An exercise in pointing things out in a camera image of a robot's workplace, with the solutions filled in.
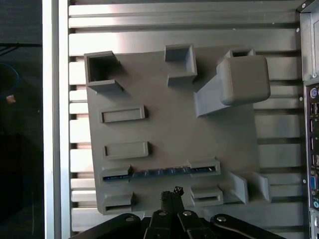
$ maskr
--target gray plastic board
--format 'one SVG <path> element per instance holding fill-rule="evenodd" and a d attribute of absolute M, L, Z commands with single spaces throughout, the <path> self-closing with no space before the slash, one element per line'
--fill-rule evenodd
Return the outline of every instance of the gray plastic board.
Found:
<path fill-rule="evenodd" d="M 136 171 L 178 167 L 187 166 L 188 160 L 216 157 L 227 170 L 258 171 L 252 105 L 231 107 L 199 118 L 195 115 L 193 92 L 216 74 L 217 62 L 228 50 L 229 47 L 195 48 L 198 76 L 193 84 L 167 86 L 167 65 L 161 51 L 116 55 L 123 71 L 115 80 L 122 92 L 96 93 L 87 87 L 97 206 L 101 213 L 106 213 L 103 206 L 106 197 L 127 192 L 134 193 L 132 211 L 152 210 L 158 207 L 154 199 L 161 191 L 173 190 L 174 186 L 185 188 L 183 201 L 192 206 L 190 186 L 214 187 L 223 178 L 183 175 L 106 183 L 100 178 L 104 169 L 128 165 Z M 100 121 L 101 110 L 140 106 L 145 108 L 145 119 Z M 127 159 L 106 158 L 105 146 L 135 142 L 148 142 L 149 154 Z M 155 182 L 152 192 L 144 192 L 146 185 Z"/>

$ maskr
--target rectangular raised slot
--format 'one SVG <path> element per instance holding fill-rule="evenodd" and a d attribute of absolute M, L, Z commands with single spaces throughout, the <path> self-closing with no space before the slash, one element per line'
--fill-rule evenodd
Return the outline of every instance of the rectangular raised slot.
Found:
<path fill-rule="evenodd" d="M 100 122 L 109 123 L 145 118 L 144 106 L 115 107 L 101 110 Z"/>
<path fill-rule="evenodd" d="M 192 83 L 197 76 L 196 57 L 193 44 L 165 46 L 167 63 L 167 85 Z"/>
<path fill-rule="evenodd" d="M 84 54 L 86 85 L 96 92 L 122 90 L 115 80 L 124 69 L 112 51 Z"/>
<path fill-rule="evenodd" d="M 256 172 L 242 173 L 247 180 L 248 196 L 250 202 L 271 202 L 268 179 Z"/>
<path fill-rule="evenodd" d="M 102 170 L 100 173 L 100 177 L 114 177 L 114 176 L 123 176 L 123 175 L 128 175 L 132 171 L 132 168 L 130 165 L 126 167 L 118 167 L 118 168 L 108 168 Z"/>
<path fill-rule="evenodd" d="M 220 163 L 215 158 L 202 158 L 199 160 L 189 160 L 192 177 L 204 177 L 220 174 Z"/>
<path fill-rule="evenodd" d="M 134 193 L 128 192 L 123 195 L 107 196 L 103 206 L 106 214 L 116 214 L 132 211 Z"/>
<path fill-rule="evenodd" d="M 132 206 L 111 206 L 105 207 L 105 214 L 121 214 L 121 213 L 129 213 L 132 211 Z"/>
<path fill-rule="evenodd" d="M 109 144 L 104 147 L 107 160 L 146 157 L 149 154 L 148 142 Z"/>
<path fill-rule="evenodd" d="M 233 57 L 248 56 L 249 51 L 233 51 Z"/>
<path fill-rule="evenodd" d="M 191 187 L 194 206 L 214 206 L 224 203 L 223 192 L 218 187 Z"/>

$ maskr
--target blue circuit board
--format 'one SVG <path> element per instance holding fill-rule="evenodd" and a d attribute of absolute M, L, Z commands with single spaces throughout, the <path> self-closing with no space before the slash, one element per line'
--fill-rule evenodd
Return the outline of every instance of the blue circuit board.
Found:
<path fill-rule="evenodd" d="M 195 173 L 209 173 L 216 172 L 215 167 L 203 167 L 203 168 L 190 168 L 186 167 L 175 167 L 175 168 L 164 168 L 164 169 L 152 169 L 139 172 L 131 172 L 128 175 L 110 176 L 103 177 L 106 182 L 114 180 L 132 180 L 137 178 L 150 178 L 150 177 L 161 177 L 161 176 L 175 176 L 183 174 L 195 174 Z"/>

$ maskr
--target screw head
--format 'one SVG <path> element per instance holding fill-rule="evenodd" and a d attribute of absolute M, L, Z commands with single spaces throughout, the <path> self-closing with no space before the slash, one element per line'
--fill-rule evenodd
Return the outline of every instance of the screw head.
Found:
<path fill-rule="evenodd" d="M 125 221 L 132 222 L 132 221 L 134 221 L 134 218 L 133 217 L 128 217 L 128 218 L 125 219 Z"/>
<path fill-rule="evenodd" d="M 191 212 L 190 212 L 190 211 L 185 211 L 185 212 L 183 212 L 183 215 L 184 215 L 184 216 L 190 216 L 190 215 L 191 215 Z"/>
<path fill-rule="evenodd" d="M 221 223 L 225 222 L 226 221 L 226 218 L 224 217 L 217 217 L 217 220 Z"/>

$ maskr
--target rounded square block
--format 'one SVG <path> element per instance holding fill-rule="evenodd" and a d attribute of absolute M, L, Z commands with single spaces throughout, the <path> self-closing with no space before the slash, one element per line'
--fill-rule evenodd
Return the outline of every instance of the rounded square block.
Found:
<path fill-rule="evenodd" d="M 270 96 L 267 60 L 264 56 L 225 58 L 217 66 L 222 81 L 221 102 L 227 106 L 264 101 Z"/>

